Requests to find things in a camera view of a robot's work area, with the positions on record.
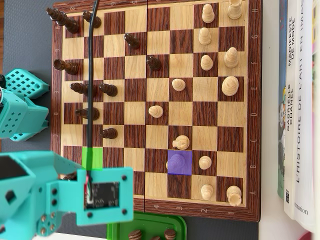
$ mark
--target purple square highlight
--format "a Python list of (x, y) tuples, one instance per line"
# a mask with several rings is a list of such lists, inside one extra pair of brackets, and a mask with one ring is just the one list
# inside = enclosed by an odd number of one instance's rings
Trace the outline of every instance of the purple square highlight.
[(168, 174), (191, 175), (192, 151), (168, 150)]

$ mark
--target chessboard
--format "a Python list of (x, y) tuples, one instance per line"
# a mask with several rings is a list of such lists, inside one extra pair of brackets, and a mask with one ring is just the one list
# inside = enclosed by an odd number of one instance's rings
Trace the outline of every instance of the chessboard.
[[(88, 83), (89, 23), (84, 11), (94, 1), (77, 0), (54, 4), (79, 24), (77, 33), (53, 21), (52, 62), (77, 63), (76, 75), (52, 67), (51, 150), (79, 164), (86, 147), (87, 120), (77, 109), (88, 98), (70, 88)], [(210, 4), (214, 20), (202, 19)], [(141, 212), (197, 216), (243, 221), (260, 220), (261, 196), (261, 94), (262, 94), (262, 0), (243, 0), (240, 18), (228, 16), (229, 0), (101, 0), (97, 16), (101, 26), (93, 32), (93, 106), (99, 118), (93, 121), (96, 168), (130, 166), (134, 170), (134, 209)], [(207, 28), (211, 42), (199, 42)], [(124, 40), (130, 33), (140, 41), (132, 49)], [(238, 65), (226, 67), (226, 52), (238, 51)], [(201, 60), (208, 55), (210, 70)], [(147, 57), (161, 62), (151, 70)], [(227, 77), (238, 79), (236, 94), (223, 93)], [(185, 82), (176, 91), (172, 82)], [(100, 84), (117, 87), (117, 95), (99, 90)], [(149, 114), (160, 106), (161, 117)], [(114, 139), (100, 132), (117, 130)], [(186, 149), (173, 147), (187, 136)], [(183, 156), (184, 167), (170, 172), (168, 161)], [(211, 163), (200, 167), (200, 158)], [(206, 185), (206, 199), (202, 188)], [(240, 203), (230, 204), (229, 187), (240, 192)]]

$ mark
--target chessboard frame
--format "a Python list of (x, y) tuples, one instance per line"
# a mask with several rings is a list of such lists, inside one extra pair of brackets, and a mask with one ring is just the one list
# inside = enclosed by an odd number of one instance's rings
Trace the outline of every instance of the chessboard frame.
[[(261, 216), (261, 125), (262, 125), (262, 0), (246, 0), (248, 5), (247, 59), (247, 168), (246, 205), (212, 205), (202, 203), (134, 199), (134, 209), (141, 212), (193, 217), (259, 222)], [(196, 2), (197, 4), (228, 2), (228, 0), (100, 0), (99, 9), (143, 5)], [(94, 0), (57, 2), (53, 5), (65, 13), (91, 11)], [(52, 22), (52, 62), (62, 57), (63, 28)], [(51, 85), (51, 150), (61, 153), (62, 72), (52, 67)]]

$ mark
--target gray table surface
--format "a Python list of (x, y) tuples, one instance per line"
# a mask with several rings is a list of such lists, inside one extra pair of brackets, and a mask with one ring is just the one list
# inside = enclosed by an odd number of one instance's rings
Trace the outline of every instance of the gray table surface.
[[(3, 74), (22, 68), (44, 82), (52, 81), (52, 21), (45, 12), (54, 0), (4, 1), (4, 54)], [(34, 103), (50, 108), (50, 93)], [(26, 142), (2, 141), (3, 152), (24, 150), (50, 150), (50, 128)], [(258, 223), (199, 217), (184, 217), (189, 240), (256, 240)], [(75, 215), (63, 217), (59, 233), (106, 238), (106, 225), (78, 227)]]

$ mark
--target green tray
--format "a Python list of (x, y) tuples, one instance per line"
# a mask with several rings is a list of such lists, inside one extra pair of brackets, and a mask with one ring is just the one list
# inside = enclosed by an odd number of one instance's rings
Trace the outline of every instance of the green tray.
[(187, 239), (187, 225), (180, 216), (160, 215), (145, 212), (134, 212), (133, 221), (122, 223), (110, 223), (107, 225), (107, 240), (127, 240), (128, 234), (134, 230), (141, 230), (141, 240), (150, 240), (159, 236), (165, 240), (166, 229), (176, 231), (176, 240)]

